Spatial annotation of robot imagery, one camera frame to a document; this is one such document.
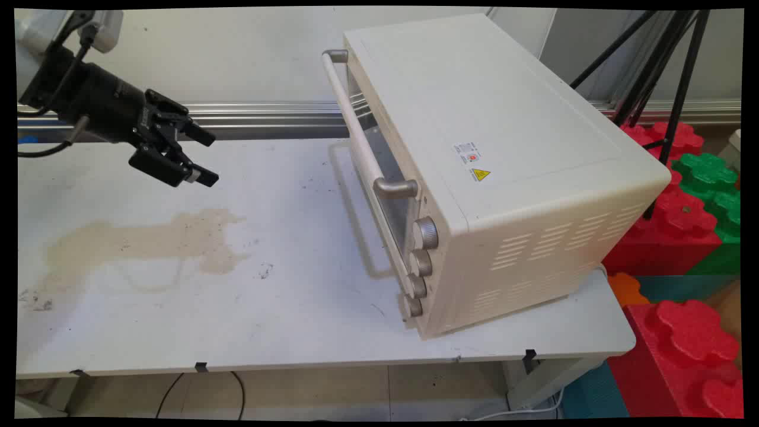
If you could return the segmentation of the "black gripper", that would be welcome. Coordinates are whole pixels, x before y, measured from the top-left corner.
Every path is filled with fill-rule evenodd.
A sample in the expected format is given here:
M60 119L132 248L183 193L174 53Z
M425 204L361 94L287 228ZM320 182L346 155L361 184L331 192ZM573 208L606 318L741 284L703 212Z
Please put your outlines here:
M166 95L150 89L143 92L100 66L79 60L57 99L51 101L74 62L73 51L60 47L43 61L42 75L21 92L21 103L35 109L47 107L69 125L87 116L87 132L111 142L140 144L128 164L168 186L187 182L212 187L219 181L218 174L190 161L178 143L178 136L185 135L207 147L216 135L202 128L187 107Z

